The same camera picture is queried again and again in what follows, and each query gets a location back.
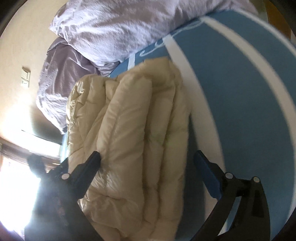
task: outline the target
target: down jacket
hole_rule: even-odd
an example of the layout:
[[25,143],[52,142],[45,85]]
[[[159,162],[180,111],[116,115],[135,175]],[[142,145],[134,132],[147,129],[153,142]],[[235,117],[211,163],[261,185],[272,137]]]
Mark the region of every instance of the down jacket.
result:
[[188,117],[180,72],[167,58],[76,83],[67,104],[69,172],[100,152],[101,168],[79,204],[105,241],[174,240]]

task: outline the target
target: lavender bedding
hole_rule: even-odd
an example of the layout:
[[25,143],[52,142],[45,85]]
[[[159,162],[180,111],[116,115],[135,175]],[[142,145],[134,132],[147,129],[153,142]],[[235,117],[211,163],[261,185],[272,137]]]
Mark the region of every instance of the lavender bedding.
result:
[[131,54],[190,19],[227,9],[256,13],[249,0],[70,0],[50,25],[60,38],[42,68],[38,108],[65,133],[66,103],[81,77],[107,76]]

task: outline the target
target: blue and white stripe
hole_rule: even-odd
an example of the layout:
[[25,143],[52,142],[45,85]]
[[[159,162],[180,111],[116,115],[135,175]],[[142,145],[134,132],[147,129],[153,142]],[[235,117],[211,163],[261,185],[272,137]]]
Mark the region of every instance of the blue and white stripe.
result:
[[[120,64],[111,77],[162,56],[182,74],[198,148],[238,178],[260,177],[274,237],[296,206],[295,48],[257,17],[228,11],[172,32]],[[215,201],[200,189],[193,199],[199,182],[187,179],[192,191],[187,188],[184,199],[185,204],[203,199],[204,207],[191,211],[204,219]],[[198,228],[190,229],[189,215],[184,212],[178,240],[190,239]]]

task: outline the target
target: white stripe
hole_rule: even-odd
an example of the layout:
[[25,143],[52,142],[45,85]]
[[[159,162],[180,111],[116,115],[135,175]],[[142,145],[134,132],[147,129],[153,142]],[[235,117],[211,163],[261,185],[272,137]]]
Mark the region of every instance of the white stripe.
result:
[[[191,104],[191,118],[198,148],[202,150],[211,162],[217,163],[225,172],[222,147],[217,127],[194,70],[185,54],[170,34],[163,38],[163,42],[172,61],[181,72],[183,83],[188,93],[187,96]],[[216,203],[216,199],[212,198],[205,188],[205,218],[209,216]]]
[[251,19],[255,23],[261,25],[267,31],[272,33],[296,57],[296,49],[293,46],[293,44],[281,32],[279,32],[276,28],[274,28],[272,25],[264,22],[262,19],[258,18],[257,16],[255,16],[255,15],[249,13],[249,12],[246,12],[246,11],[241,10],[241,9],[236,9],[235,11],[238,12],[239,14],[244,15],[245,17]]
[[132,54],[129,59],[128,59],[128,70],[129,69],[132,69],[133,67],[135,67],[135,58],[136,58],[136,55],[135,54]]
[[[257,68],[257,70],[261,73],[261,75],[268,83],[286,119],[286,123],[290,133],[290,139],[294,149],[294,174],[296,174],[296,108],[288,90],[286,89],[286,86],[284,85],[278,74],[275,72],[275,70],[272,68],[272,66],[267,62],[267,60],[240,35],[210,17],[202,17],[202,19],[208,26],[210,26],[211,28],[222,34],[230,42],[232,42],[251,61],[251,63]],[[295,206],[296,176],[294,177],[294,193],[288,218],[292,214]]]

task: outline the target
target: light switch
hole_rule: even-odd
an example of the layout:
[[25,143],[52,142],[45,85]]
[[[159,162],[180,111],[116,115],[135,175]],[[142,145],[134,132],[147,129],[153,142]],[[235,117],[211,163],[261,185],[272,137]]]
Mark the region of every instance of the light switch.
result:
[[31,76],[31,72],[22,68],[22,74],[21,74],[21,85],[23,87],[29,88],[29,84],[30,84],[30,76]]

